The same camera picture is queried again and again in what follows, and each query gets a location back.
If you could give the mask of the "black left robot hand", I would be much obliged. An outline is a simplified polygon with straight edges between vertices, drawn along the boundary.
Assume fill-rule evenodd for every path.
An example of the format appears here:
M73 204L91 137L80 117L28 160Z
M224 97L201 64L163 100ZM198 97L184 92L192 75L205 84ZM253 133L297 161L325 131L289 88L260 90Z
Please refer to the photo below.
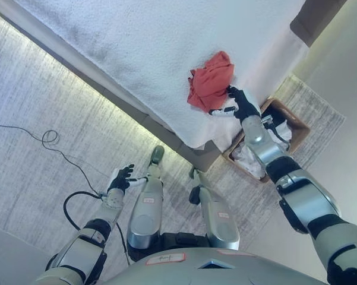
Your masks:
M120 169L116 177L111 181L107 192L113 189L120 189L125 192L126 189L145 184L148 181L147 177L132 178L131 174L134 171L134 164L129 164L128 166Z

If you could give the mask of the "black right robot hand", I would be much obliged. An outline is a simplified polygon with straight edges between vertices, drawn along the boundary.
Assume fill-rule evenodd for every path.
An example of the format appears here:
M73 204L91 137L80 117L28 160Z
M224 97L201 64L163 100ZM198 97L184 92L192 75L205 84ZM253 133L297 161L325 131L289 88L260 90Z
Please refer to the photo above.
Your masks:
M236 106L228 106L222 109L209 110L211 116L239 119L240 123L250 116L258 116L261 118L259 107L255 107L246 97L243 90L237 89L234 86L229 86L227 89L229 98L234 99Z

